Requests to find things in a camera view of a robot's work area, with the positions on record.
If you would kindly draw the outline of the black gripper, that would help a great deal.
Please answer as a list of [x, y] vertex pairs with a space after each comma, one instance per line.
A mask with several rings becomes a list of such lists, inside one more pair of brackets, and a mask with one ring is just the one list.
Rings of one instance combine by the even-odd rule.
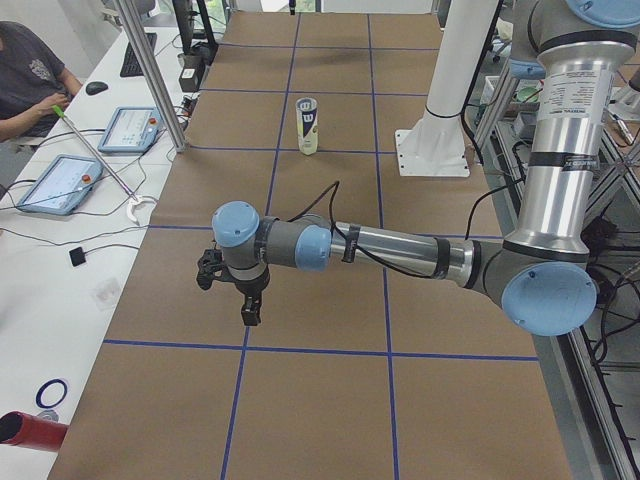
[[249, 269], [229, 266], [219, 249], [207, 249], [197, 261], [196, 283], [202, 290], [209, 290], [215, 281], [233, 283], [244, 295], [241, 316], [245, 326], [261, 323], [262, 292], [270, 281], [269, 269], [258, 263]]

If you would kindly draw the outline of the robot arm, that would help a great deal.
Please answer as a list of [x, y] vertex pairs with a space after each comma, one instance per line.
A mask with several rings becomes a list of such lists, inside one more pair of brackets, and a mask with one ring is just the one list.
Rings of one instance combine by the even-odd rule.
[[198, 262], [202, 289], [232, 283], [243, 322], [260, 321], [271, 265], [325, 269], [331, 257], [368, 259], [400, 273], [447, 279], [486, 295], [520, 328], [558, 336], [583, 325], [597, 298], [581, 231], [617, 69], [635, 52], [635, 1], [525, 1], [515, 50], [544, 69], [517, 225], [501, 243], [449, 241], [302, 213], [262, 217], [233, 201], [212, 218], [216, 245]]

